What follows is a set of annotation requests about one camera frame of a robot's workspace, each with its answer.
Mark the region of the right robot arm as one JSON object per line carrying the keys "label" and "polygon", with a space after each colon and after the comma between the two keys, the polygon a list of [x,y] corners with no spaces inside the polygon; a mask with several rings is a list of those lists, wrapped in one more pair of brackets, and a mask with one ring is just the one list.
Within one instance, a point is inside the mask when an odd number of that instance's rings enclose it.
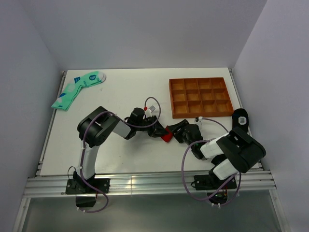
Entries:
{"label": "right robot arm", "polygon": [[248,134],[248,129],[248,118],[239,116],[232,120],[232,130],[207,142],[197,123],[184,119],[167,126],[168,132],[179,143],[186,143],[197,159],[211,159],[214,168],[209,173],[209,183],[216,189],[237,172],[248,172],[266,155],[265,148]]}

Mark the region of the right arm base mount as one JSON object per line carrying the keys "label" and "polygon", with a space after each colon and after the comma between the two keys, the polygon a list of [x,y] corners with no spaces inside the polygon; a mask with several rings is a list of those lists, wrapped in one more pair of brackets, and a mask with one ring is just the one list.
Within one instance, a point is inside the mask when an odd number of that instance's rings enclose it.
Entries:
{"label": "right arm base mount", "polygon": [[[194,181],[191,183],[191,187],[195,190],[216,190],[221,186],[225,180],[218,179],[215,175],[195,175]],[[231,179],[227,184],[225,184],[218,193],[216,193],[212,198],[210,198],[211,203],[226,203],[228,200],[228,190],[236,189],[237,184],[235,178]]]}

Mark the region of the red santa sock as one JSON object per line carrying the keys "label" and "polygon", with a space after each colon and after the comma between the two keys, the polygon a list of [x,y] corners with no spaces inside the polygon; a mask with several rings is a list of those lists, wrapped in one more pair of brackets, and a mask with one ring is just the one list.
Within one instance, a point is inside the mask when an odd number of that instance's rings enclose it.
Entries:
{"label": "red santa sock", "polygon": [[167,134],[161,136],[161,139],[166,143],[169,143],[172,138],[173,138],[173,134],[170,131],[168,131]]}

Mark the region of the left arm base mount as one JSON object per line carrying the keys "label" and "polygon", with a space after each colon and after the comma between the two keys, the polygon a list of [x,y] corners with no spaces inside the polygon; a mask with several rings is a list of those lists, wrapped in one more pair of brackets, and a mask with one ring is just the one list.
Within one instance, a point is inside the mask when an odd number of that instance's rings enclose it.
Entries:
{"label": "left arm base mount", "polygon": [[[93,178],[90,184],[99,189],[103,193],[109,192],[110,179],[109,178]],[[97,201],[97,195],[99,192],[88,185],[86,185],[81,179],[75,180],[73,178],[67,181],[65,190],[66,195],[75,195],[75,203],[79,208],[91,208]]]}

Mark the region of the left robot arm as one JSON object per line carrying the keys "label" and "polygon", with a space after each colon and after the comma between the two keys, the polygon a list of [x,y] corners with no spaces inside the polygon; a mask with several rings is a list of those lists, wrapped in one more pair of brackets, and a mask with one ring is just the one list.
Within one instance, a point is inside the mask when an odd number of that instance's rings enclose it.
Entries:
{"label": "left robot arm", "polygon": [[147,116],[145,109],[134,108],[125,120],[120,119],[102,106],[98,107],[77,127],[82,141],[82,153],[79,164],[77,188],[89,193],[94,187],[95,162],[99,147],[111,133],[129,140],[138,131],[147,132],[153,138],[163,137],[169,132],[159,123],[157,116]]}

